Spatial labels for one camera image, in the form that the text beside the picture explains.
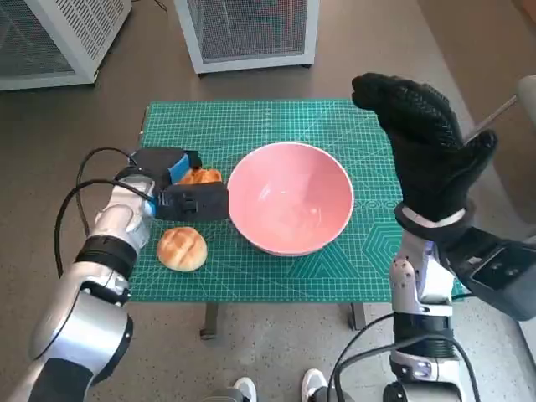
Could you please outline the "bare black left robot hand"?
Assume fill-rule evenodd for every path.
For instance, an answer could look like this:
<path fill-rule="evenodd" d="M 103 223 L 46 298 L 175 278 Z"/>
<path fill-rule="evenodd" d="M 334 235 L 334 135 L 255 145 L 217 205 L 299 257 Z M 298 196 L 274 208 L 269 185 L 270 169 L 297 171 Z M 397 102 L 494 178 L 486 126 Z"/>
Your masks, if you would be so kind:
<path fill-rule="evenodd" d="M 202 167 L 198 151 L 180 147 L 144 147 L 131 157 L 143 172 L 164 188 L 180 182 L 190 170 Z"/>

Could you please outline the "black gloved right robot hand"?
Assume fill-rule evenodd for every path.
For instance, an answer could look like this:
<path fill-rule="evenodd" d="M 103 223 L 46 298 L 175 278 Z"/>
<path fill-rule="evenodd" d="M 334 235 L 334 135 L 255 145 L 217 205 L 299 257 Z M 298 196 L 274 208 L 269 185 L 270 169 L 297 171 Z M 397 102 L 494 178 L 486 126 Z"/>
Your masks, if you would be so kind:
<path fill-rule="evenodd" d="M 389 138 L 404 206 L 432 222 L 466 208 L 496 151 L 496 133 L 465 142 L 450 102 L 427 84 L 366 73 L 352 87 L 354 105 L 374 112 Z"/>

